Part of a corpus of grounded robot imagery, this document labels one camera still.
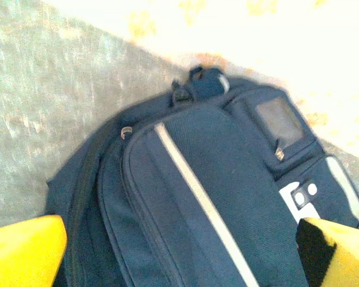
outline backpack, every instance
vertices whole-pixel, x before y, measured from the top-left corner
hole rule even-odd
[[[110,118],[48,182],[54,286],[308,286],[301,218],[359,228],[359,196],[286,92],[218,68]]]

